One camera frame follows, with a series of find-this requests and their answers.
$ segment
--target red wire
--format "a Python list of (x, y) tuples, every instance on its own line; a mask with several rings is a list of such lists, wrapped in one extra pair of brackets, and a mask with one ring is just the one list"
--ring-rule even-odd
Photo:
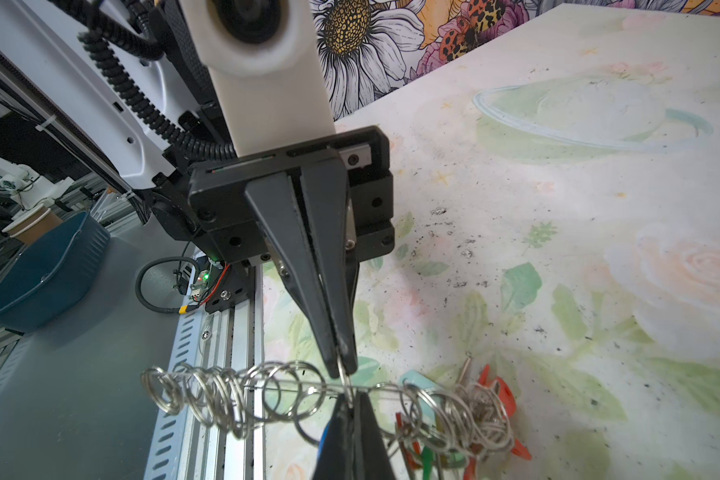
[(224, 275), (226, 275), (226, 271), (230, 268), (230, 264), (226, 264), (224, 267), (224, 270), (221, 271), (221, 275), (219, 275), (219, 279), (216, 281), (216, 284), (213, 286), (213, 290), (211, 291), (210, 295), (206, 297), (205, 300), (200, 302), (200, 305), (205, 305), (205, 303), (210, 300), (210, 298), (213, 296), (214, 293), (216, 293), (216, 289), (219, 288), (219, 285), (221, 285), (221, 281), (224, 280)]

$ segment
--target blue plastic bin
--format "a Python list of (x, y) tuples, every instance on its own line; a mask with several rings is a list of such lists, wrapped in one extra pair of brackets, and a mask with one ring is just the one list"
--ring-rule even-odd
[(31, 244), (0, 282), (0, 326), (31, 332), (79, 302), (110, 233), (80, 212)]

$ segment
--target camera lens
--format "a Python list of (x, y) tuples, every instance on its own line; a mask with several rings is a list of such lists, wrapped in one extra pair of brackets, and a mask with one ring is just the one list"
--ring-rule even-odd
[(224, 27), (240, 42), (264, 43), (280, 24), (280, 0), (213, 0)]

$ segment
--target yellow flower center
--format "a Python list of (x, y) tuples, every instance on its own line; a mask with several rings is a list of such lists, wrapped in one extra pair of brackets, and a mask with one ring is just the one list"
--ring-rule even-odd
[(326, 46), (340, 57), (354, 52), (365, 40), (370, 24), (368, 0), (337, 0), (322, 30)]

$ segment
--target gray table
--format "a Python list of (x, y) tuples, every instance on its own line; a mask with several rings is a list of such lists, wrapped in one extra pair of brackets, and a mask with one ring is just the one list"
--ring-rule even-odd
[[(156, 407), (139, 380), (169, 359), (178, 316), (145, 309), (138, 269), (184, 244), (153, 218), (113, 236), (86, 297), (32, 334), (0, 387), (0, 478), (142, 478)], [(176, 265), (144, 281), (155, 304), (178, 306)]]

